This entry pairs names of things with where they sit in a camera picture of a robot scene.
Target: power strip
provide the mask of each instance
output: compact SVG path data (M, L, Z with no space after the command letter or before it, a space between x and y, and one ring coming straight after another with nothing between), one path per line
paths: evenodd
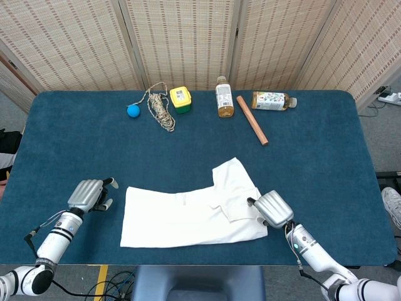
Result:
M401 93L391 93L391 94L382 93L382 94L380 94L382 96L379 96L377 98L377 100L379 102L387 102L387 103L391 103L393 105L401 105L401 98L399 98L400 94Z

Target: bottle cap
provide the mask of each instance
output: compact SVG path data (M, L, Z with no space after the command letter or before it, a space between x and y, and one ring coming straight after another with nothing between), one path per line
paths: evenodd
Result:
M217 77L217 84L220 84L220 82L227 82L227 78L225 76Z
M295 108L296 107L296 98L295 97L291 97L290 98L292 101L291 103L288 105L290 108Z

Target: yellow tape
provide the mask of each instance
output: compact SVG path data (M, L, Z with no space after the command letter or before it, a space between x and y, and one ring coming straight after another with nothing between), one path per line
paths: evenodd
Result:
M99 269L98 283L106 281L108 265L101 265ZM105 290L105 282L96 287L95 295L102 295ZM101 297L95 297L94 301L100 301Z

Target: gray chair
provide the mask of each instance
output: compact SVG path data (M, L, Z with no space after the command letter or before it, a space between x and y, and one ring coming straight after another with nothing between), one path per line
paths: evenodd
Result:
M141 266L132 301L266 301L258 266Z

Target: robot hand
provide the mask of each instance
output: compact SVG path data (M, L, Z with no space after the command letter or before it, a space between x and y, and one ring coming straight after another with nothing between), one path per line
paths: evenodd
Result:
M347 268L335 261L301 225L293 221L294 213L276 191L261 196L258 200L248 199L273 228L284 228L289 247L297 257L301 276L321 285L327 301L401 301L401 277L398 288L394 285L358 278ZM331 271L333 275L320 283L303 271L298 253L316 272Z
M41 295L51 285L57 264L83 222L83 215L93 211L106 211L113 200L106 200L107 185L118 188L111 177L104 181L86 180L77 185L68 200L69 210L61 211L30 232L24 239L36 256L34 267L19 267L0 277L0 301L9 300L12 295ZM31 238L44 226L60 216L55 227L46 237L38 252L35 252Z

